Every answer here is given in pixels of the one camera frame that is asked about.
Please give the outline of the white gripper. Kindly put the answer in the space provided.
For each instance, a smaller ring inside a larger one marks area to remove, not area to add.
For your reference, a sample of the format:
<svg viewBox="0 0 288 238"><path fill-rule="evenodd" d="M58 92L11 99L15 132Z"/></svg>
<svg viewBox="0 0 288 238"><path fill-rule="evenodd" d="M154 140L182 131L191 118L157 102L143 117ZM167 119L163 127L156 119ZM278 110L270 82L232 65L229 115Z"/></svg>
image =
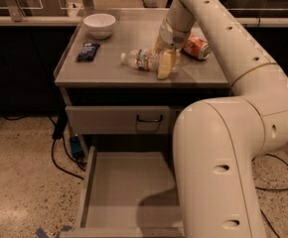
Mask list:
<svg viewBox="0 0 288 238"><path fill-rule="evenodd" d="M180 49L187 41L194 26L193 21L174 20L165 18L159 29L159 38L156 39L154 52L160 54L158 79L167 79L176 63L176 51L164 50L174 48Z"/></svg>

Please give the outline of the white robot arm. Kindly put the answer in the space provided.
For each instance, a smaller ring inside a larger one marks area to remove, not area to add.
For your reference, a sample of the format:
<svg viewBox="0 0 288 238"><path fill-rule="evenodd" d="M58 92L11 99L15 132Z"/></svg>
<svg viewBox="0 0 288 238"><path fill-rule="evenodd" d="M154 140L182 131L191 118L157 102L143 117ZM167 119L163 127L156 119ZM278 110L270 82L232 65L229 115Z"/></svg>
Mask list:
<svg viewBox="0 0 288 238"><path fill-rule="evenodd" d="M159 30L180 48L198 25L230 97L186 107L173 133L186 238L266 238L251 161L288 143L288 77L219 0L173 0Z"/></svg>

